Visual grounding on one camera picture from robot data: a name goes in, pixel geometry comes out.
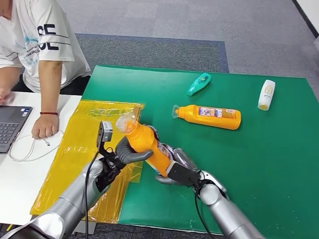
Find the green mat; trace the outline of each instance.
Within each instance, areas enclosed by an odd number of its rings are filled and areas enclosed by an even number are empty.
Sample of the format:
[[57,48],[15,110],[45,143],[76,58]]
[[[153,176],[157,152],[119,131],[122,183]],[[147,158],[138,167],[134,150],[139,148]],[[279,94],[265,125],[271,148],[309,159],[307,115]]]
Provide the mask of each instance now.
[[[142,123],[215,175],[268,239],[315,238],[319,104],[307,81],[212,73],[206,88],[186,95],[200,74],[97,66],[82,98],[144,103]],[[257,102],[266,79],[276,88],[270,110],[263,112]],[[242,123],[231,131],[172,119],[174,104],[237,109]],[[128,188],[119,223],[204,231],[190,189],[161,185],[155,174],[144,164],[141,182]],[[211,231],[220,232],[206,208],[201,210]]]

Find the person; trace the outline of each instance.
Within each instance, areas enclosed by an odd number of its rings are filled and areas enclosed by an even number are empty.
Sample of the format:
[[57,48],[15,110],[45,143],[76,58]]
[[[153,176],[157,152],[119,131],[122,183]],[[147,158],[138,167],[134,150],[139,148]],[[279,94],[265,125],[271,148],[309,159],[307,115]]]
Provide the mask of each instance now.
[[11,91],[41,93],[35,139],[57,132],[59,94],[82,95],[90,73],[56,0],[0,0],[0,104]]

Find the orange bottle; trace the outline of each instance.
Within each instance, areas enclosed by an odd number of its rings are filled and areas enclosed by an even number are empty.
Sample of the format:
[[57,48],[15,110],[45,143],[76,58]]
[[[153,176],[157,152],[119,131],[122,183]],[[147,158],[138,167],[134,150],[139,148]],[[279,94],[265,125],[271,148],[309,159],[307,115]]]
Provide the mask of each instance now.
[[131,147],[136,152],[144,152],[151,149],[153,152],[147,163],[164,177],[166,177],[166,169],[172,160],[172,154],[157,141],[154,132],[150,127],[138,123],[133,113],[127,113],[119,117],[116,121],[116,128],[125,133]]
[[172,108],[172,117],[184,119],[190,123],[199,123],[209,126],[237,129],[240,125],[241,114],[237,110],[201,107],[189,105]]

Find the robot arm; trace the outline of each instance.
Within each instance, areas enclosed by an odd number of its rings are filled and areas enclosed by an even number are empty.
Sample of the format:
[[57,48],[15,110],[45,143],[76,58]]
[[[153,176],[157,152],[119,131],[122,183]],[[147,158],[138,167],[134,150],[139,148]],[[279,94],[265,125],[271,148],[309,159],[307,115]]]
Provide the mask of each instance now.
[[[48,210],[26,225],[10,231],[2,239],[67,239],[70,236],[85,215],[85,191],[88,208],[91,208],[125,166],[114,152],[104,149],[104,143],[110,141],[112,133],[110,123],[101,122],[97,140],[98,152],[91,163],[84,167]],[[98,153],[103,157],[95,160]]]
[[230,201],[226,189],[215,177],[202,170],[194,170],[191,160],[181,149],[169,149],[178,162],[172,162],[167,176],[177,183],[192,187],[206,204],[227,239],[265,239],[242,211]]
[[[153,154],[150,150],[136,153],[125,137],[116,146],[118,156],[105,150],[104,142],[110,141],[112,131],[109,122],[101,122],[97,147],[103,158],[95,161],[97,153],[91,164],[86,165],[50,209],[24,226],[10,231],[2,239],[67,239],[85,215],[85,192],[87,192],[87,205],[91,208],[107,192],[126,163],[147,160]],[[157,178],[159,181],[192,187],[197,197],[209,207],[227,239],[265,239],[239,208],[228,200],[225,188],[216,178],[197,170],[181,149],[166,146],[176,161],[172,162],[166,170],[168,178]]]

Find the yellow plastic sheet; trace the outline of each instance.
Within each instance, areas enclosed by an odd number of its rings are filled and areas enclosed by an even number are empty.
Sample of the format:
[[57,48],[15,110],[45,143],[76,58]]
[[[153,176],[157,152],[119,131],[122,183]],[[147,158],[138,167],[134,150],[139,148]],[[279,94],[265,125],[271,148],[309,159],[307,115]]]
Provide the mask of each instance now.
[[[80,101],[70,119],[54,160],[30,213],[39,215],[48,209],[75,180],[85,165],[91,162],[97,152],[95,144],[101,120],[110,121],[113,128],[112,140],[106,142],[104,147],[115,149],[123,137],[123,134],[116,129],[115,123],[121,115],[132,111],[135,107],[141,108],[142,105]],[[116,223],[129,182],[139,182],[141,169],[141,163],[125,167],[106,194],[89,211],[88,218],[94,222]]]

